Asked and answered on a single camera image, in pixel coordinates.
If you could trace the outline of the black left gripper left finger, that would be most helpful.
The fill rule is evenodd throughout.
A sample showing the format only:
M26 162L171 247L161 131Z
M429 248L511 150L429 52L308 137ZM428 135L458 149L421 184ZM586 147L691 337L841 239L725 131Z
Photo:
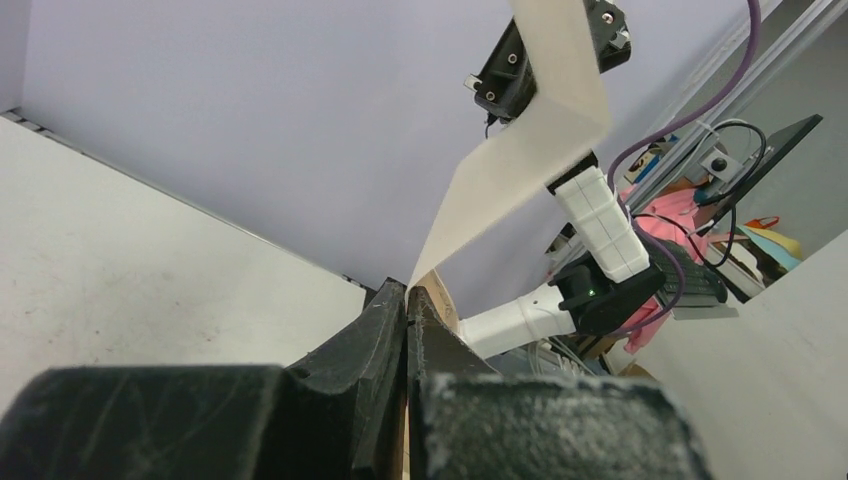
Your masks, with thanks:
M1 421L5 479L386 479L400 474L407 319L387 280L278 365L50 369Z

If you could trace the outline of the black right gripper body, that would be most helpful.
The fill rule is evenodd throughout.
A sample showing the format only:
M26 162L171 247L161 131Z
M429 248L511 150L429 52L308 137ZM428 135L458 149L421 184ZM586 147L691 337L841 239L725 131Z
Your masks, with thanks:
M612 1L583 2L599 71L629 61L632 53L626 15ZM514 19L511 19L480 72L464 81L488 123L517 119L537 92L533 69Z

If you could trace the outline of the tan letter paper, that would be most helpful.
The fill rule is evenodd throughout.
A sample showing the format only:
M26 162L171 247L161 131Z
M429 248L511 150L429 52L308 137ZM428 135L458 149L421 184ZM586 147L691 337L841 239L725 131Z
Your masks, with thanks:
M459 162L409 286L570 169L609 129L583 2L511 7L537 93L516 120Z

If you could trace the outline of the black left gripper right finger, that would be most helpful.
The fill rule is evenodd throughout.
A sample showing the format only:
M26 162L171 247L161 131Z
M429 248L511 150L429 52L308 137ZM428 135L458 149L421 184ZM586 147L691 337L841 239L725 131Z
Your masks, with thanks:
M709 479L705 449L659 383L504 375L408 295L414 479Z

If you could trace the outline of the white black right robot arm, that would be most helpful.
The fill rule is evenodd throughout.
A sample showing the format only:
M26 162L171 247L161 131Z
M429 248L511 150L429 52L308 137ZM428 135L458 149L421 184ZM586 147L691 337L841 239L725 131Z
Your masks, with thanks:
M515 22L466 86L486 111L488 124L510 125L540 98ZM558 335L615 333L665 280L593 152L550 181L547 189L570 216L586 251L532 292L459 322L459 337L482 358Z

